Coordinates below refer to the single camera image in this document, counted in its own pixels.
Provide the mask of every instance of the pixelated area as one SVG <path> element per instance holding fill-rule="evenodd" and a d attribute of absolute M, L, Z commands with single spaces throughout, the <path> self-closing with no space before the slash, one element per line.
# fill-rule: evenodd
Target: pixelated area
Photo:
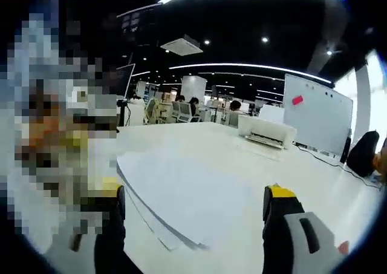
<path fill-rule="evenodd" d="M 59 51 L 56 17 L 35 13 L 22 23 L 1 84 L 0 193 L 15 231 L 41 251 L 62 223 L 102 233 L 117 202 L 116 96 L 99 59 L 91 63 L 76 45 Z M 77 23 L 68 32 L 79 34 Z"/>

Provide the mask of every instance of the printer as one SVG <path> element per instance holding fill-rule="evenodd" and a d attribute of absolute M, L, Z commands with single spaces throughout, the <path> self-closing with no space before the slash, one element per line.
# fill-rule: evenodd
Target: printer
<path fill-rule="evenodd" d="M 296 137 L 297 129 L 258 117 L 240 115 L 238 117 L 238 134 L 251 141 L 288 149 Z"/>

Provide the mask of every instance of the black cable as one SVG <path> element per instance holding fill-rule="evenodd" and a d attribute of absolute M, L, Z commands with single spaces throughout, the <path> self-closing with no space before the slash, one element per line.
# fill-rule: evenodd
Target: black cable
<path fill-rule="evenodd" d="M 303 152 L 309 153 L 309 154 L 312 155 L 314 158 L 316 158 L 316 159 L 318 159 L 318 160 L 320 160 L 320 161 L 322 161 L 322 162 L 324 162 L 324 163 L 326 163 L 326 164 L 328 164 L 328 165 L 330 165 L 330 166 L 333 166 L 333 167 L 340 167 L 343 171 L 352 174 L 352 176 L 353 176 L 353 177 L 356 177 L 357 179 L 360 179 L 360 180 L 364 183 L 365 186 L 369 186 L 369 187 L 371 187 L 371 188 L 376 188 L 376 189 L 378 189 L 378 190 L 381 190 L 382 187 L 383 187 L 383 185 L 382 185 L 382 186 L 375 186 L 375 185 L 367 184 L 367 183 L 364 181 L 363 178 L 354 175 L 353 172 L 351 172 L 351 171 L 345 170 L 341 165 L 338 165 L 338 164 L 336 164 L 336 165 L 331 164 L 331 163 L 326 162 L 325 160 L 322 160 L 322 159 L 320 159 L 319 157 L 315 156 L 313 153 L 309 152 L 308 150 L 301 149 L 301 148 L 298 147 L 297 145 L 295 145 L 295 147 L 297 147 L 298 149 L 300 149 L 300 150 L 303 151 Z"/>
<path fill-rule="evenodd" d="M 129 120 L 131 119 L 131 114 L 132 114 L 132 112 L 131 112 L 131 109 L 129 109 L 129 107 L 128 106 L 126 106 L 127 108 L 128 108 L 128 111 L 129 111 L 129 116 L 128 116 L 128 120 L 126 121 L 126 125 L 125 126 L 127 126 L 128 125 L 128 123 L 129 123 Z"/>

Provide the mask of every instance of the white table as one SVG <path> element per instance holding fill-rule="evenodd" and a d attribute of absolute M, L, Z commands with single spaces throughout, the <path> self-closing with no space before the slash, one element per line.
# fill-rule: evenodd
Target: white table
<path fill-rule="evenodd" d="M 278 183 L 294 191 L 305 211 L 313 211 L 334 232 L 335 245 L 349 240 L 350 249 L 372 222 L 382 197 L 377 189 L 366 187 L 351 174 L 295 146 L 281 151 L 279 160 L 274 160 L 264 157 L 273 155 L 274 149 L 256 145 L 258 151 L 253 152 L 236 129 L 214 123 L 120 128 L 117 153 L 145 152 L 170 142 L 182 154 L 244 179 L 253 189 L 253 197 L 242 218 L 235 221 L 218 245 L 195 251 L 182 246 L 171 252 L 126 197 L 125 252 L 144 274 L 261 273 L 263 195 L 269 184 Z"/>

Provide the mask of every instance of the black ceiling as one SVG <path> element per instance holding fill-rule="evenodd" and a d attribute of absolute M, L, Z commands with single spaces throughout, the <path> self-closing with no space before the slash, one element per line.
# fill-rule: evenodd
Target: black ceiling
<path fill-rule="evenodd" d="M 203 72 L 284 78 L 284 72 L 260 68 L 168 69 L 221 62 L 289 68 L 334 82 L 352 67 L 361 65 L 371 49 L 384 52 L 377 38 L 381 22 L 375 16 L 377 0 L 173 0 L 142 11 L 135 33 L 124 33 L 120 29 L 122 23 L 115 23 L 114 33 L 105 34 L 104 38 L 97 36 L 101 30 L 96 27 L 109 13 L 119 15 L 157 1 L 78 0 L 74 11 L 76 18 L 83 20 L 82 29 L 89 29 L 87 50 L 90 43 L 109 46 L 102 56 L 118 67 L 126 65 L 132 56 L 135 74 L 151 72 L 134 77 L 133 81 L 153 83 L 179 82 L 184 75 Z M 95 37 L 90 31 L 94 28 Z M 204 52 L 178 56 L 160 48 L 184 34 L 198 41 Z M 269 38 L 268 43 L 262 43 L 263 36 Z M 204 44 L 205 39 L 210 40 L 210 45 Z M 328 56 L 327 49 L 335 52 Z M 283 92 L 283 82 L 270 78 L 234 74 L 202 76 L 208 80 L 208 87 L 231 83 L 235 86 L 234 95 L 246 99 L 253 99 L 256 90 Z"/>

